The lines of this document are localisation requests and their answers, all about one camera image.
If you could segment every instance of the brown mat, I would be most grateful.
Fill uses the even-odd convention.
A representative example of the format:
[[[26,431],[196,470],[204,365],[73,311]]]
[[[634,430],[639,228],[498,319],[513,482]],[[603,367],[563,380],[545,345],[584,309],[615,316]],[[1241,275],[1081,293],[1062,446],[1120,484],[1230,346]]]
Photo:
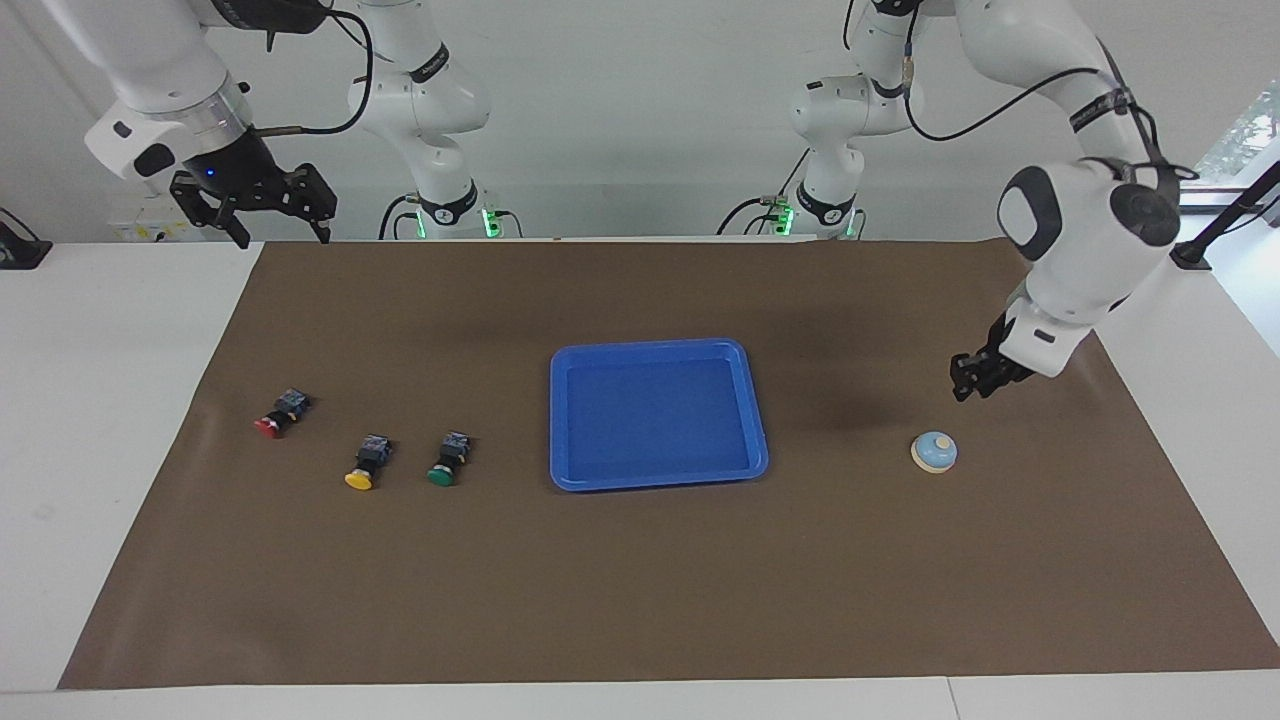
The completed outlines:
[[[1280,666],[1096,341],[951,398],[1023,272],[998,242],[271,245],[61,687]],[[552,484],[557,348],[710,336],[750,355],[764,478]],[[266,441],[288,386],[320,400]],[[480,439],[444,489],[449,429]],[[911,464],[929,429],[950,474]],[[399,451],[358,493],[370,432]]]

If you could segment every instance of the white wall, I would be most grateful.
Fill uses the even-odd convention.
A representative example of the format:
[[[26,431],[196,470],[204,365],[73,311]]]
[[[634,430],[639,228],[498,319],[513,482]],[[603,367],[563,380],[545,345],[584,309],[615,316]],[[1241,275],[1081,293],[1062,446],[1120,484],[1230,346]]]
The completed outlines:
[[[1244,0],[1229,14],[1201,0],[1076,6],[1161,119],[1176,160],[1194,163],[1280,74],[1272,0]],[[794,90],[852,72],[840,44],[844,0],[435,0],[433,8],[454,58],[494,96],[489,127],[461,142],[477,178],[520,211],[531,234],[714,231],[739,200],[776,191],[803,150],[787,124]],[[10,42],[23,28],[8,9],[46,40],[56,65],[31,42]],[[129,188],[81,145],[88,114],[67,111],[49,87],[64,85],[64,96],[83,96],[92,111],[105,109],[110,92],[37,0],[0,0],[0,202],[56,240],[106,240],[106,196]],[[273,55],[260,33],[215,29],[209,38],[253,85],[260,124],[340,122],[346,85],[362,73],[360,49],[330,26],[280,36]],[[1012,92],[968,68],[947,20],[922,44],[918,77],[931,101],[920,120],[937,131],[966,124]],[[372,234],[387,200],[411,188],[398,158],[360,132],[279,138],[273,149],[282,165],[315,163],[338,191],[338,237]],[[1061,113],[1041,99],[945,146],[902,133],[863,149],[872,237],[995,234],[995,200],[1014,172],[1079,154]],[[283,218],[248,224],[261,237],[307,233]]]
[[[1253,219],[1245,215],[1238,223]],[[1185,218],[1180,241],[1193,240],[1211,217]],[[1217,238],[1206,259],[1213,275],[1262,340],[1280,355],[1280,229],[1262,219]]]

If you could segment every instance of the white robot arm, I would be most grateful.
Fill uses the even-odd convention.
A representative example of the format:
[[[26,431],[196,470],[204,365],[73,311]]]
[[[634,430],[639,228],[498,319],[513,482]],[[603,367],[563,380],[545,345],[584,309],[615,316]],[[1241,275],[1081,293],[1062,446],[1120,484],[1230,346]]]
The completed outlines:
[[[964,401],[1062,372],[1093,325],[1167,254],[1180,224],[1179,183],[1189,170],[1164,158],[1155,120],[1068,0],[873,0],[854,37],[864,74],[810,83],[794,114],[814,163],[823,160],[796,191],[799,232],[847,222],[861,177],[856,151],[846,149],[852,137],[910,127],[929,140],[955,137],[932,136],[915,122],[911,44],[923,10],[956,17],[978,72],[1062,108],[1087,155],[1025,168],[1005,188],[1000,225],[1033,266],[987,345],[951,359],[954,393]],[[835,129],[832,118],[844,124]],[[850,169],[833,170],[841,164]]]
[[[316,0],[44,0],[76,46],[100,67],[119,99],[86,135],[90,150],[124,179],[182,165],[169,191],[193,224],[225,231],[241,247],[238,210],[306,220],[321,242],[337,197],[310,164],[275,165],[252,126],[243,90],[204,28],[308,33],[333,13]],[[212,208],[205,196],[219,201]]]
[[[422,0],[360,0],[374,37],[374,88],[358,126],[389,142],[417,184],[419,218],[428,237],[497,234],[485,191],[471,177],[452,133],[489,122],[489,96],[449,55]],[[352,86],[349,104],[361,101]]]

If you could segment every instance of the plastic tray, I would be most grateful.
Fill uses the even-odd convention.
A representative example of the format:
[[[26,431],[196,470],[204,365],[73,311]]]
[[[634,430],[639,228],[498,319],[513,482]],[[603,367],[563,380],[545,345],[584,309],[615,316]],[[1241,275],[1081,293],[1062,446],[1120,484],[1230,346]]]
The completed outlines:
[[[552,479],[570,492],[723,483],[769,452],[732,340],[566,347],[552,359]]]

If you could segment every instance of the table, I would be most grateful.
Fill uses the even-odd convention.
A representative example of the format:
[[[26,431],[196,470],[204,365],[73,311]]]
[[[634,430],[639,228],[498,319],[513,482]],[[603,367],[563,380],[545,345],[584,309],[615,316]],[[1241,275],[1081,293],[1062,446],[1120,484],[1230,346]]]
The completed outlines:
[[[778,683],[47,693],[164,460],[259,246],[61,245],[0,275],[0,715],[1268,716],[1280,671]],[[1280,357],[1217,281],[1164,266],[1100,334],[1274,637]]]

